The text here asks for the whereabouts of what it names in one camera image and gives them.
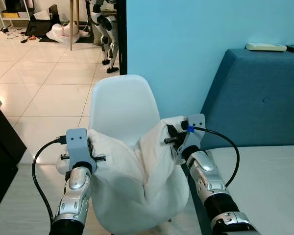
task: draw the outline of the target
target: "black cable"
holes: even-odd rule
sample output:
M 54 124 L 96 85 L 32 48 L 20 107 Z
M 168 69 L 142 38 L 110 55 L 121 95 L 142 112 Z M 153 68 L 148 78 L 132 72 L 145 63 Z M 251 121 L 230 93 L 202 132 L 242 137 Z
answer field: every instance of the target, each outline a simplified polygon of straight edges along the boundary
M 51 207 L 49 205 L 49 202 L 45 196 L 45 194 L 43 193 L 42 189 L 40 188 L 39 186 L 39 183 L 37 181 L 37 178 L 36 178 L 36 172 L 35 172 L 35 166 L 36 166 L 36 160 L 37 158 L 39 157 L 39 154 L 41 154 L 41 152 L 47 148 L 49 145 L 52 145 L 53 143 L 58 143 L 59 140 L 53 140 L 53 141 L 50 141 L 49 143 L 45 144 L 36 154 L 34 160 L 33 160 L 33 164 L 31 166 L 31 174 L 32 174 L 32 177 L 33 177 L 33 181 L 34 181 L 34 184 L 39 192 L 39 194 L 41 195 L 45 205 L 46 205 L 46 208 L 47 208 L 47 211 L 48 211 L 48 214 L 49 214 L 49 219 L 50 219 L 50 228 L 52 226 L 52 222 L 53 222 L 53 214 L 52 214 L 52 210 L 51 210 Z
M 239 170 L 239 165 L 240 165 L 240 152 L 236 146 L 236 144 L 231 140 L 229 139 L 228 137 L 226 137 L 225 135 L 223 134 L 220 134 L 219 132 L 216 132 L 216 131 L 212 131 L 212 130 L 209 130 L 209 129 L 205 129 L 205 128 L 201 128 L 201 127 L 193 127 L 195 130 L 199 130 L 199 131 L 204 131 L 204 132 L 208 132 L 208 133 L 211 133 L 211 134 L 214 134 L 214 135 L 217 135 L 217 136 L 220 136 L 222 138 L 224 138 L 226 141 L 228 141 L 232 146 L 233 148 L 235 149 L 235 153 L 236 153 L 236 164 L 235 164 L 235 168 L 234 168 L 234 171 L 232 173 L 232 176 L 231 178 L 228 180 L 228 182 L 225 184 L 226 187 L 228 187 L 230 185 L 230 183 L 232 183 L 232 181 L 234 180 L 235 176 L 236 176 L 236 173 L 237 171 Z

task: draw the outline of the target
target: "robot leg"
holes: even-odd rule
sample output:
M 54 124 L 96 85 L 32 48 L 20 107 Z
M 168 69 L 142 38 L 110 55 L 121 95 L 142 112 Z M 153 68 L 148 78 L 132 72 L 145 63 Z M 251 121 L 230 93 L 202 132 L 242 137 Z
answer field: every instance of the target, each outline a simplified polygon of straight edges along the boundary
M 109 38 L 102 35 L 100 41 L 101 41 L 101 50 L 103 52 L 103 61 L 102 61 L 102 64 L 103 65 L 107 65 L 110 62 L 108 60 Z
M 110 45 L 110 50 L 109 50 L 109 57 L 110 57 L 110 66 L 107 69 L 107 73 L 112 73 L 115 71 L 118 71 L 119 68 L 113 67 L 114 62 L 117 58 L 118 50 L 119 50 L 119 40 L 118 40 L 118 32 L 116 28 L 116 20 L 114 16 L 108 17 L 108 20 L 110 21 L 112 28 L 111 30 L 108 30 L 108 34 L 112 40 L 112 43 Z
M 98 23 L 98 13 L 91 12 L 92 20 L 94 21 L 94 24 L 98 31 L 102 34 L 102 37 L 100 39 L 101 42 L 101 50 L 103 52 L 103 65 L 109 64 L 108 60 L 108 51 L 109 51 L 109 34 L 107 33 L 107 30 Z

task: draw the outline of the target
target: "chair leg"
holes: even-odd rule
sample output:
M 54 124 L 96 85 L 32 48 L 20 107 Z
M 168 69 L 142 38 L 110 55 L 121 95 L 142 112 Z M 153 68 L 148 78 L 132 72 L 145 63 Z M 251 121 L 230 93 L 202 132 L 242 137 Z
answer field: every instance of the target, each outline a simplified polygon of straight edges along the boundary
M 77 28 L 79 30 L 79 0 L 76 0 L 76 18 L 77 18 Z
M 70 0 L 70 50 L 72 50 L 73 45 L 73 8 L 74 0 Z

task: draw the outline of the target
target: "white shelf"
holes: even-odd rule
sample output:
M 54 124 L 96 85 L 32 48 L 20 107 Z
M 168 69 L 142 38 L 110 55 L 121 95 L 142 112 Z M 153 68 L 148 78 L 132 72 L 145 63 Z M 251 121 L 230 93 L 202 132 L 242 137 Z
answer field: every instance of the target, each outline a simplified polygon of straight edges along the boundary
M 29 21 L 28 18 L 7 18 L 7 17 L 2 17 L 2 19 L 5 21 Z
M 1 3 L 4 6 L 4 9 L 6 9 L 6 5 L 5 5 L 5 1 L 1 0 Z M 26 0 L 23 0 L 25 9 L 26 9 L 26 14 L 27 14 L 27 18 L 11 18 L 11 17 L 2 17 L 2 5 L 0 5 L 0 18 L 1 18 L 1 22 L 3 24 L 4 27 L 6 27 L 6 25 L 4 24 L 3 21 L 10 21 L 10 24 L 13 26 L 13 21 L 29 21 L 30 20 L 30 16 L 29 16 L 29 12 L 28 12 L 28 8 L 27 8 L 27 4 L 26 4 Z

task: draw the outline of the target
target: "black mat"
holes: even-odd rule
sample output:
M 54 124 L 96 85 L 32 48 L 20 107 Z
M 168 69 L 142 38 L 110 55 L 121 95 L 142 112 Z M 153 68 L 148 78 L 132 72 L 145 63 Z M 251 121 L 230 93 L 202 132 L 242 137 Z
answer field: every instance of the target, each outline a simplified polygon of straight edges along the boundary
M 93 31 L 90 30 L 89 34 L 90 34 L 90 36 L 88 38 L 79 38 L 76 43 L 94 43 L 94 34 L 93 34 Z M 41 38 L 41 40 L 39 40 L 39 42 L 40 43 L 57 43 L 57 41 L 52 40 L 52 39 L 48 38 L 47 36 Z

